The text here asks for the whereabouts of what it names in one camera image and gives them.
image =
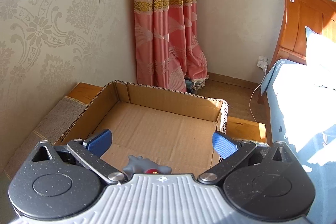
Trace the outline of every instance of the ribbed gray plastic surface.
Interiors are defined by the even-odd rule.
[[[13,224],[257,224],[235,211],[219,188],[196,182],[191,175],[140,175],[108,186],[87,211],[72,218],[38,221],[22,217]],[[304,218],[285,222],[308,224]]]

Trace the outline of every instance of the cardboard box flap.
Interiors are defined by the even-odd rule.
[[[129,99],[128,86],[125,83],[119,81],[115,81],[114,84],[117,88],[119,100],[121,102],[130,103],[131,101]]]
[[[226,122],[227,122],[227,110],[229,105],[226,101],[223,101],[222,107],[220,109],[218,118],[217,118],[217,129],[218,131],[226,133]]]
[[[224,102],[221,99],[205,98],[175,90],[120,81],[117,83],[127,85],[129,101],[132,104],[212,122],[217,121]]]
[[[68,130],[59,137],[55,145],[66,144],[76,138],[85,140],[117,102],[118,95],[115,85],[109,83],[100,90]]]

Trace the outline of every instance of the blue gripper pad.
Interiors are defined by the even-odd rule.
[[[231,143],[216,132],[212,135],[212,147],[223,159],[226,159],[238,150],[236,144]]]
[[[112,132],[109,129],[103,129],[83,142],[84,148],[89,150],[97,157],[101,157],[112,145]]]

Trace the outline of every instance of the cardboard box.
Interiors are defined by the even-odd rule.
[[[55,144],[86,139],[104,128],[113,144],[101,157],[122,170],[128,155],[199,175],[219,161],[212,134],[225,132],[228,104],[162,88],[113,81],[101,89]]]

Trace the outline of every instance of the pink curtain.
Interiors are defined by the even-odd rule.
[[[203,87],[207,61],[197,42],[196,0],[134,0],[139,84],[186,91]]]

